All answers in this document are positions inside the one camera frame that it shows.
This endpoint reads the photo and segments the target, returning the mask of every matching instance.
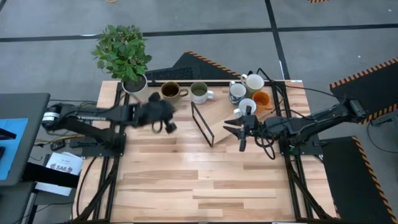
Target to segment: green mug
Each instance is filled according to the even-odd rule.
[[[181,90],[180,86],[175,82],[166,82],[162,85],[160,92],[163,99],[170,103],[176,103],[181,97],[188,95],[188,90]]]
[[[190,87],[191,90],[191,100],[196,104],[202,104],[206,102],[207,99],[214,98],[214,92],[207,88],[204,82],[195,82]]]

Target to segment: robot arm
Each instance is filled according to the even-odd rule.
[[[275,140],[286,138],[293,147],[304,145],[308,139],[328,128],[343,122],[357,123],[366,117],[366,112],[358,100],[344,101],[332,106],[327,110],[311,114],[303,118],[283,118],[275,116],[267,118],[263,123],[259,122],[255,115],[248,112],[238,119],[225,121],[226,124],[242,126],[232,128],[224,126],[226,130],[233,133],[241,145],[239,150],[244,151],[246,147],[246,136],[256,138],[256,144],[260,147],[257,138],[266,139],[272,144]]]
[[[75,105],[59,103],[47,108],[42,120],[42,126],[46,131],[67,129],[85,136],[93,137],[98,142],[112,147],[115,144],[117,133],[111,129],[99,129],[82,122],[88,121],[112,121],[116,125],[132,126],[138,128],[160,122],[160,129],[153,130],[159,133],[163,123],[167,133],[176,130],[173,122],[174,107],[165,100],[160,99],[158,93],[149,97],[149,102],[143,105],[136,103],[131,105],[113,106],[111,108],[82,108]]]

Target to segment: wooden plank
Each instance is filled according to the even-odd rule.
[[[299,82],[286,83],[303,87]],[[115,81],[103,82],[98,106],[109,108],[113,105],[116,86]],[[218,97],[228,95],[228,87],[211,86],[209,89],[216,91]],[[310,114],[303,89],[288,88],[287,93],[292,110]],[[207,116],[205,119],[209,123],[221,124],[220,116],[230,113],[223,119],[228,118],[233,107],[228,105],[227,109],[226,105],[222,106],[224,112],[220,112],[217,118],[203,110],[214,102],[209,100],[198,105],[198,109]],[[189,96],[182,98],[176,108],[176,133],[162,131],[154,134],[150,126],[126,129],[127,144],[119,165],[111,222],[294,220],[285,161],[279,154],[277,143],[274,144],[275,160],[270,160],[253,138],[248,139],[245,152],[239,152],[239,141],[233,135],[225,135],[211,148],[192,120]],[[95,122],[95,125],[109,126],[107,122]],[[82,174],[90,161],[91,158],[83,163]],[[97,191],[102,161],[102,158],[97,158],[83,184],[80,212]],[[302,161],[308,190],[326,212],[335,216],[323,164],[313,156],[302,156]],[[107,196],[105,193],[101,217],[105,213]]]

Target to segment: gray floor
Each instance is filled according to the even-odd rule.
[[[398,1],[271,0],[278,27],[344,26],[398,23]],[[270,22],[263,0],[7,0],[0,12],[1,37],[97,34],[106,24],[135,24],[144,31],[267,28]],[[398,56],[398,29],[281,32],[291,79],[310,88],[328,91],[328,84]],[[96,100],[103,80],[90,51],[94,40],[57,40],[0,43],[2,93],[49,92],[52,98]],[[150,69],[171,67],[186,50],[216,61],[239,73],[262,67],[281,79],[272,33],[211,34],[151,37],[147,52]],[[334,98],[308,91],[312,112],[331,106]],[[379,146],[398,151],[396,128],[371,128]],[[398,154],[377,150],[366,127],[341,124],[321,138],[359,137],[395,214],[398,214]],[[41,130],[39,137],[45,137]],[[48,148],[35,148],[40,158]],[[70,205],[46,208],[35,223],[68,220]]]

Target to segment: white plant pot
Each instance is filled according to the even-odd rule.
[[[125,87],[124,87],[124,83],[122,83],[122,87],[123,87],[123,90],[126,93],[130,94],[132,97],[138,99],[141,102],[147,102],[148,101],[148,97],[149,97],[149,95],[148,95],[148,80],[147,80],[147,77],[145,75],[140,75],[140,76],[145,78],[145,85],[144,85],[144,87],[142,87],[141,90],[135,91],[135,92],[127,91],[125,89]]]

